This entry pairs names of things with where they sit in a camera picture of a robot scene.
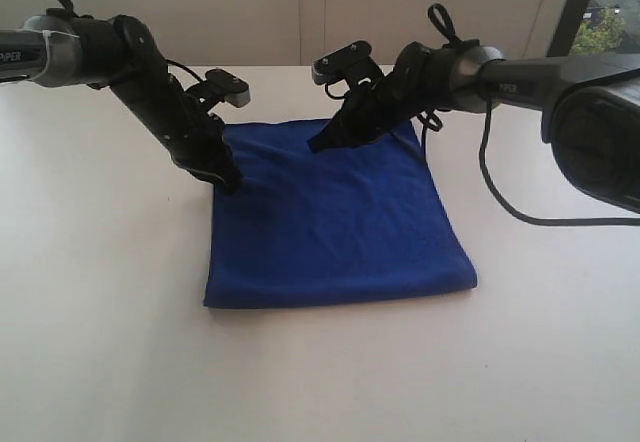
tree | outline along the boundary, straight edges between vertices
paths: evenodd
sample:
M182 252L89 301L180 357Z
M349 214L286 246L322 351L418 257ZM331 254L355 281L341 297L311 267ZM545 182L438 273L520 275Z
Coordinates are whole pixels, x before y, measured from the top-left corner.
M622 40L624 20L611 9L603 9L599 20L583 20L573 41L571 54L601 54L615 50Z

white tabletop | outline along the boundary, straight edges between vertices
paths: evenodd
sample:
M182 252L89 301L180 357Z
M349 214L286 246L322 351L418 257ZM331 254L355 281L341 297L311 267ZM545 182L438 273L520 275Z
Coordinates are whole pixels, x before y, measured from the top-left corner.
M227 122L337 108L306 67L232 70L253 101ZM210 186L109 91L0 88L0 440L637 442L640 229L511 218L480 176L482 117L443 118L429 164L477 289L210 311ZM565 182L539 126L495 113L507 198L624 213Z

white table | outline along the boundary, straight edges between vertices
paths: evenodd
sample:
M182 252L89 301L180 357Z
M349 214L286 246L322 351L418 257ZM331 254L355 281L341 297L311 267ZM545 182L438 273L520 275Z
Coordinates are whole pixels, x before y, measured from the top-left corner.
M337 107L306 67L232 70L253 102L228 122ZM429 164L477 289L210 311L210 187L108 91L2 87L0 440L637 442L640 230L518 222L480 177L482 117L444 122ZM507 198L623 213L565 182L539 125L495 113Z

blue towel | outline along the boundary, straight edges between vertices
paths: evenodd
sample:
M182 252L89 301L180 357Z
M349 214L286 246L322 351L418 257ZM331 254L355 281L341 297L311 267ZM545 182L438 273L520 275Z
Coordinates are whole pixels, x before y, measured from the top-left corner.
M307 139L325 123L226 127L245 177L233 195L214 192L204 304L303 307L475 287L412 125L312 155Z

blue cloth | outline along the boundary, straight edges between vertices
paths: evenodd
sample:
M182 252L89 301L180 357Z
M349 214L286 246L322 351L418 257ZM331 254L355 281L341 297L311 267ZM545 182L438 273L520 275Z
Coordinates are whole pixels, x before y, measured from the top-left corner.
M409 122L375 144L313 155L325 120L229 125L245 174L215 190L204 304L303 307L443 294L476 274Z

